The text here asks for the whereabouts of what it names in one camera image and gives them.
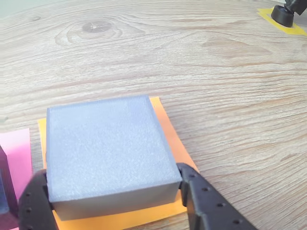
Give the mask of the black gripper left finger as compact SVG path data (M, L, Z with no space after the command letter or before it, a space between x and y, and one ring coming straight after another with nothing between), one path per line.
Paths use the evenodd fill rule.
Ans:
M18 202L21 230L58 230L53 205L48 198L46 170L37 171L28 182Z

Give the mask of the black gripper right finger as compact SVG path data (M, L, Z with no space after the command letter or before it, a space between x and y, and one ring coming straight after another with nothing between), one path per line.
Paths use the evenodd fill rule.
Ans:
M177 164L182 204L191 230L256 230L203 176L185 163Z

